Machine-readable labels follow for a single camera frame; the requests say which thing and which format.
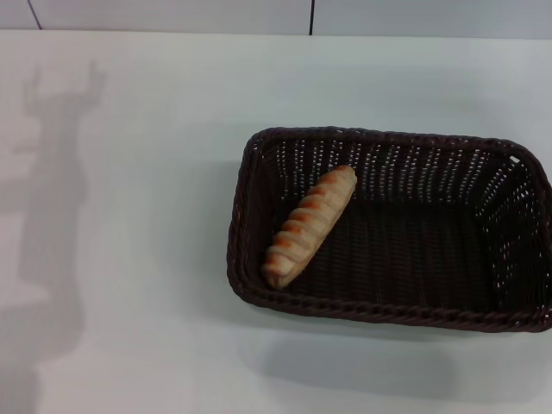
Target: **baguette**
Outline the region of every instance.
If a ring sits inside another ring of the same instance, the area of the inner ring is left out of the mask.
[[[354,169],[338,166],[309,189],[267,250],[261,271],[271,287],[286,287],[306,268],[343,213],[355,185]]]

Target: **white wall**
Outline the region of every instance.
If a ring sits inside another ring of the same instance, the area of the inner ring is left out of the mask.
[[[311,0],[33,0],[33,5],[44,28],[307,35],[311,15]]]
[[[37,28],[26,0],[0,0],[0,28]]]
[[[552,39],[552,0],[317,0],[314,34]]]
[[[307,35],[311,0],[31,0],[43,28]],[[552,39],[552,0],[316,0],[314,35]],[[0,28],[35,28],[0,0]]]

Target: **dark brown wicker basket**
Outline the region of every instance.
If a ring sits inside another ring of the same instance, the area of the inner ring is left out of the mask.
[[[317,178],[348,164],[353,198],[282,292],[260,275],[273,234]],[[552,326],[550,185],[510,141],[335,127],[275,128],[245,148],[228,277],[276,311],[451,329]]]

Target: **wicker basket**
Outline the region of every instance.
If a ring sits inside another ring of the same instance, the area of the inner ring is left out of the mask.
[[[354,195],[284,291],[260,266],[273,234],[333,166]],[[267,129],[248,142],[229,229],[228,277],[276,311],[450,329],[552,326],[550,185],[510,141],[335,127]]]

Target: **basket bottom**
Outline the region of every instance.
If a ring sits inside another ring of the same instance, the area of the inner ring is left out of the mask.
[[[291,209],[280,209],[278,225]],[[353,199],[288,289],[318,298],[491,311],[483,246],[467,209]]]

